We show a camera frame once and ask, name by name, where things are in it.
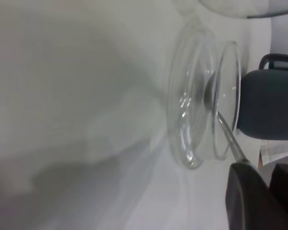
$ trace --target clear glass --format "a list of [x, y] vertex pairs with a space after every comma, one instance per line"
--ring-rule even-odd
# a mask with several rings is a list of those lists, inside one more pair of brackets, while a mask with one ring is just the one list
[[265, 18], [288, 14], [288, 0], [199, 0], [208, 9], [236, 18]]
[[175, 158], [195, 169], [204, 160], [227, 156], [228, 143], [215, 112], [222, 109], [235, 128], [240, 62], [234, 42], [215, 42], [198, 21], [191, 20], [177, 41], [168, 84], [168, 137]]

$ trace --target chair backrest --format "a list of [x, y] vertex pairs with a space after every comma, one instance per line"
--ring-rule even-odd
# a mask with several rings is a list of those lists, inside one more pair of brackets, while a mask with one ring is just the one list
[[237, 127], [253, 138], [288, 140], [288, 70], [254, 70], [242, 78]]

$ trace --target metal handle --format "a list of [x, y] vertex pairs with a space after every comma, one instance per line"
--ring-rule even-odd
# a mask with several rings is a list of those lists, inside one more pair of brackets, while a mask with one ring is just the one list
[[224, 135], [227, 139], [228, 145], [232, 151], [232, 154], [234, 155], [236, 162], [249, 162], [249, 160], [246, 159], [242, 149], [240, 148], [238, 142], [236, 141], [228, 124], [226, 123], [224, 117], [221, 115], [220, 112], [217, 112], [217, 119], [219, 120], [219, 123], [222, 127], [222, 130], [224, 132]]

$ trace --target white table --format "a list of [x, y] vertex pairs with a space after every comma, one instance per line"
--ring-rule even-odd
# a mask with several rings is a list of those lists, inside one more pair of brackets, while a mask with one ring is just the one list
[[[39, 230], [227, 229], [233, 157], [187, 171], [164, 138], [158, 97], [184, 23], [171, 1], [5, 2], [0, 199], [7, 204], [0, 215], [9, 221], [2, 229], [28, 222]], [[269, 19], [234, 20], [201, 6], [197, 13], [217, 39], [250, 52], [242, 57], [248, 71], [269, 53]], [[257, 164], [260, 142], [237, 138]], [[64, 180], [75, 186], [49, 192]]]

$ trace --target transparent dish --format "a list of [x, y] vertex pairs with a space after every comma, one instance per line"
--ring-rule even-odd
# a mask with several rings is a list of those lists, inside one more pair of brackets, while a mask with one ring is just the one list
[[167, 127], [175, 158], [189, 169], [225, 159], [228, 143], [216, 115], [221, 111], [234, 130], [239, 99], [236, 43], [216, 42], [209, 29], [190, 21], [179, 33], [168, 82]]

